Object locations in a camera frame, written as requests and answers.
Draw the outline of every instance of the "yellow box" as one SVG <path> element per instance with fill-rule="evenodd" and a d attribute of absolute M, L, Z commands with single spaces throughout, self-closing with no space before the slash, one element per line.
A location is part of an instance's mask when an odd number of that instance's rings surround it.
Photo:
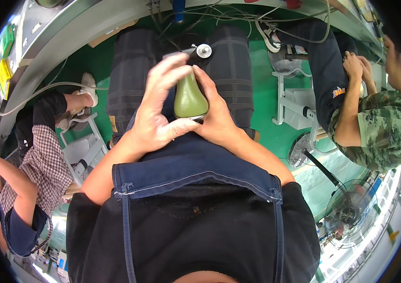
<path fill-rule="evenodd" d="M 0 61 L 0 91 L 4 95 L 4 99 L 8 99 L 8 89 L 10 86 L 11 73 L 7 62 L 2 59 Z"/>

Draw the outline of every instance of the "checkered shirt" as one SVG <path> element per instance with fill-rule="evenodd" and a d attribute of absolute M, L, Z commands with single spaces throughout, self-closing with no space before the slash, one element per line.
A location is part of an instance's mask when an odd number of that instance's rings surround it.
<path fill-rule="evenodd" d="M 19 169 L 37 185 L 37 205 L 51 216 L 72 177 L 54 130 L 45 125 L 34 125 L 32 133 L 34 145 L 26 153 Z M 16 196 L 13 188 L 6 183 L 0 193 L 0 205 L 5 215 L 12 209 Z"/>

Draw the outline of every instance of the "navy blue shirt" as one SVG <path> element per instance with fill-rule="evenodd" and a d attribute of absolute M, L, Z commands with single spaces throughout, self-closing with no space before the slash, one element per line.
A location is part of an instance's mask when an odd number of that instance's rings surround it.
<path fill-rule="evenodd" d="M 9 250 L 19 256 L 25 257 L 34 249 L 35 244 L 45 228 L 48 215 L 35 205 L 32 227 L 29 227 L 12 208 L 6 215 L 0 205 L 0 224 L 2 233 Z"/>

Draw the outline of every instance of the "green rubber grip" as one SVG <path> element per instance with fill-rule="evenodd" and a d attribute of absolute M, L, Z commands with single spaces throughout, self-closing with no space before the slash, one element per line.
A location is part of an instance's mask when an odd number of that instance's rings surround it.
<path fill-rule="evenodd" d="M 177 82 L 174 99 L 174 114 L 178 118 L 191 118 L 208 112 L 207 98 L 200 91 L 194 72 Z"/>

